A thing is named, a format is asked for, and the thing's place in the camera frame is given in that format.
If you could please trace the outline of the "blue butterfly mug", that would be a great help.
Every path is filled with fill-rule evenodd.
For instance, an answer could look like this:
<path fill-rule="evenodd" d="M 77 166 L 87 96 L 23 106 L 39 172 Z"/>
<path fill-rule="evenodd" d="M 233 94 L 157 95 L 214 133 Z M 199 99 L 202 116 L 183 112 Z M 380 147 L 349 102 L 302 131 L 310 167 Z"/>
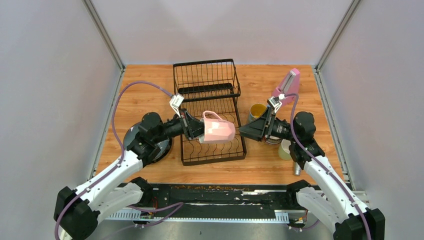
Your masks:
<path fill-rule="evenodd" d="M 256 103 L 249 108 L 247 122 L 250 123 L 263 115 L 267 110 L 268 105 Z"/>

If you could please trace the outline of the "pink ceramic mug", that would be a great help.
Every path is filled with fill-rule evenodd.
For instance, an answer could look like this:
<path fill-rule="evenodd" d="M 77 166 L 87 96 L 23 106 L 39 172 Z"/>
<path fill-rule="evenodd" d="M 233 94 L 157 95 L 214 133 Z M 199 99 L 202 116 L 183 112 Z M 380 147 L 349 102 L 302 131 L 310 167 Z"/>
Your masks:
<path fill-rule="evenodd" d="M 204 123 L 204 132 L 198 138 L 201 144 L 227 143 L 236 135 L 234 123 L 222 119 L 214 111 L 204 111 L 200 121 Z"/>

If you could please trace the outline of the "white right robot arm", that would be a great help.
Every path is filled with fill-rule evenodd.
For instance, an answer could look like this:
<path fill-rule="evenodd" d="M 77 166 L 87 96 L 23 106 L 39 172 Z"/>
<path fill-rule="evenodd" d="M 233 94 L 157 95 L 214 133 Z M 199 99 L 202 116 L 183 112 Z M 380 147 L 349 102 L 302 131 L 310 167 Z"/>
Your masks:
<path fill-rule="evenodd" d="M 314 138 L 312 113 L 292 113 L 290 121 L 276 118 L 268 107 L 258 119 L 239 128 L 242 137 L 258 142 L 275 137 L 290 141 L 290 156 L 317 183 L 319 194 L 307 181 L 288 185 L 286 204 L 292 209 L 311 211 L 331 232 L 335 240 L 383 240 L 384 214 L 369 208 L 338 176 Z"/>

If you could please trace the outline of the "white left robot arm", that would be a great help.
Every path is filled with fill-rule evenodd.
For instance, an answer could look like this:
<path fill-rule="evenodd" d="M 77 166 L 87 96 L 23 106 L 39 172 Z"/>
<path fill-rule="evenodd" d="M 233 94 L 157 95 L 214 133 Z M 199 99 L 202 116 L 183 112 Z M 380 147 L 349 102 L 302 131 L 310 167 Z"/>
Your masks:
<path fill-rule="evenodd" d="M 191 116 L 185 108 L 172 119 L 162 121 L 156 112 L 145 114 L 119 140 L 120 156 L 107 168 L 85 183 L 61 189 L 57 194 L 53 219 L 54 237 L 59 229 L 74 240 L 87 239 L 97 226 L 117 211 L 139 204 L 149 206 L 153 201 L 153 187 L 142 177 L 136 177 L 116 190 L 126 178 L 166 155 L 174 137 L 192 140 L 205 133 L 205 121 Z"/>

